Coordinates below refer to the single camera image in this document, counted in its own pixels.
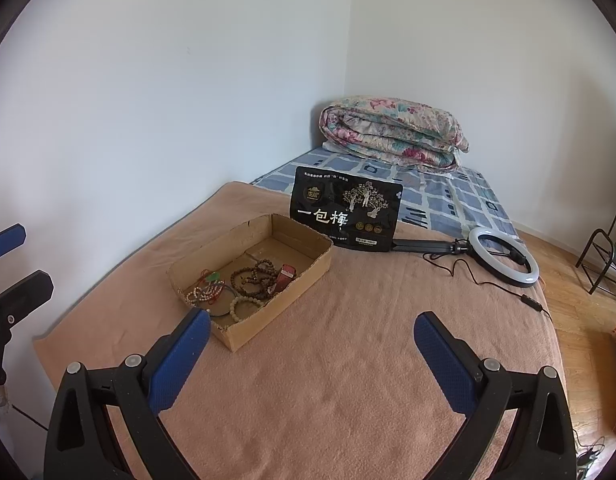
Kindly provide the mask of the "open cardboard box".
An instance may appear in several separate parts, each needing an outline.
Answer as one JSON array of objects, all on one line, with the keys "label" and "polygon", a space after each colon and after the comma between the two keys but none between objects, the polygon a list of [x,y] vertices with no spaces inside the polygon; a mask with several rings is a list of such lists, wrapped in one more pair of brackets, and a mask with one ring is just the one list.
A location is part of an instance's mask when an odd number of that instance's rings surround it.
[{"label": "open cardboard box", "polygon": [[[232,352],[238,351],[283,313],[329,271],[333,243],[329,237],[282,214],[264,214],[241,223],[195,249],[167,271],[172,289],[189,307],[230,286],[236,297],[230,314],[212,318],[212,333]],[[271,295],[282,264],[296,269],[283,292]]]}]

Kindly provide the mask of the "red small box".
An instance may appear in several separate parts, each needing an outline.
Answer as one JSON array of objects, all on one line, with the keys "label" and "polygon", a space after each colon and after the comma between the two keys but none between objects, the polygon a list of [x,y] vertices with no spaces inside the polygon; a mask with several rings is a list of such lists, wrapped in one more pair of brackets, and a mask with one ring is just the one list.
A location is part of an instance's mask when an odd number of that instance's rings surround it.
[{"label": "red small box", "polygon": [[289,264],[282,264],[279,273],[276,276],[274,283],[268,288],[271,295],[283,292],[292,281],[296,278],[296,269]]}]

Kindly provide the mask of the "black metal shelf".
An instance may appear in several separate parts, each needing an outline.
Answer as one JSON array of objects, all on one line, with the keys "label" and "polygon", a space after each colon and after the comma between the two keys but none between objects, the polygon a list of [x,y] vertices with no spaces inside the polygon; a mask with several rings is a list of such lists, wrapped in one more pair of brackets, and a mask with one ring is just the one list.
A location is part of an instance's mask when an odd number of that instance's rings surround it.
[{"label": "black metal shelf", "polygon": [[575,268],[584,274],[584,289],[616,300],[616,209],[607,228],[597,228],[589,236]]}]

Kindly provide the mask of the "black snack bag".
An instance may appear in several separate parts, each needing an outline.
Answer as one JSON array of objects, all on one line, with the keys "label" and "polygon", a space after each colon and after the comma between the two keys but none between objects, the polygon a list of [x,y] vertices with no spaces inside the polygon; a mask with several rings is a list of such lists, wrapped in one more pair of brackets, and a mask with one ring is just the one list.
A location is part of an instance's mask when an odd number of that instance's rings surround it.
[{"label": "black snack bag", "polygon": [[338,247],[389,252],[403,190],[397,183],[299,167],[290,216],[329,237]]}]

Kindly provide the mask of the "folded floral quilt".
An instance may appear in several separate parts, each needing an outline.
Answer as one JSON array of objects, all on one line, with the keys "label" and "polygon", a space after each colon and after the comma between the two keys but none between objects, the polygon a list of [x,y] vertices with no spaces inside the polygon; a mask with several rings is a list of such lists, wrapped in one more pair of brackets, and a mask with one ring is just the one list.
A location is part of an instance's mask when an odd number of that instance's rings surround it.
[{"label": "folded floral quilt", "polygon": [[470,150],[453,114],[404,99],[346,96],[322,110],[318,127],[335,151],[428,172],[457,169]]}]

